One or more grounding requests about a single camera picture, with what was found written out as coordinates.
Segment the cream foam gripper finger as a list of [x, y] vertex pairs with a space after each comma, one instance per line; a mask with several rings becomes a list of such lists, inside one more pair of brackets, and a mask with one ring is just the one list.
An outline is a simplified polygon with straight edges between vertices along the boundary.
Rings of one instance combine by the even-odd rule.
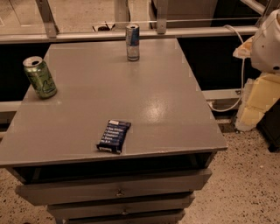
[[252, 130], [280, 99], [280, 74], [261, 73], [248, 79], [241, 96], [235, 127], [239, 131]]
[[252, 42], [253, 42], [253, 37], [248, 38], [244, 43], [242, 43], [234, 50], [233, 56], [238, 59], [250, 58]]

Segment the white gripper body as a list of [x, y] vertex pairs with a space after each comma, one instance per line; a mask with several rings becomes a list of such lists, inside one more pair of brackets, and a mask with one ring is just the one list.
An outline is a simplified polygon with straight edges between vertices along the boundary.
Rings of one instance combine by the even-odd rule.
[[261, 72], [280, 73], [280, 10], [273, 10], [255, 33], [251, 65]]

